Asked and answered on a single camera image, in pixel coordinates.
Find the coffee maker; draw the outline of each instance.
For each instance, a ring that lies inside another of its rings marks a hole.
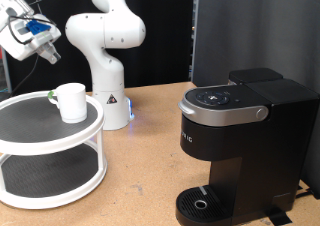
[[[211,162],[209,183],[176,201],[183,226],[230,226],[293,207],[319,95],[269,69],[185,92],[180,145]]]

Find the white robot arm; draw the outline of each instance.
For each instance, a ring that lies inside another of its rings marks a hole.
[[[115,130],[130,121],[129,100],[124,95],[124,68],[106,48],[132,48],[146,36],[143,21],[130,11],[125,0],[92,0],[105,13],[78,14],[69,18],[66,35],[87,58],[92,75],[93,97],[104,108],[104,130]]]
[[[0,0],[0,45],[22,61],[37,53],[55,64],[61,57],[53,42],[61,33],[44,15],[34,15],[24,0]]]

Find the mug handle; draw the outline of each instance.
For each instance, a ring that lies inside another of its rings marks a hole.
[[[55,93],[55,92],[54,92],[53,90],[51,90],[51,91],[48,93],[48,99],[49,99],[50,103],[57,105],[57,108],[60,109],[60,107],[59,107],[59,102],[58,102],[57,100],[54,100],[54,99],[53,99],[54,93]]]

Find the mug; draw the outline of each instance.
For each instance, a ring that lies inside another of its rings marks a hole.
[[[56,90],[48,93],[48,99],[60,109],[62,121],[65,123],[79,123],[87,118],[86,87],[80,83],[60,85]]]

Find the wooden table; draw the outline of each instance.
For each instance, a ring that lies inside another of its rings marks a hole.
[[[188,82],[126,89],[135,119],[123,129],[104,131],[108,171],[102,183],[86,197],[59,208],[22,210],[0,204],[0,226],[179,226],[177,196],[209,180],[210,162],[194,159],[180,147],[177,104],[193,87]],[[299,198],[288,216],[293,225],[320,225],[320,201]],[[248,225],[272,224],[266,218]]]

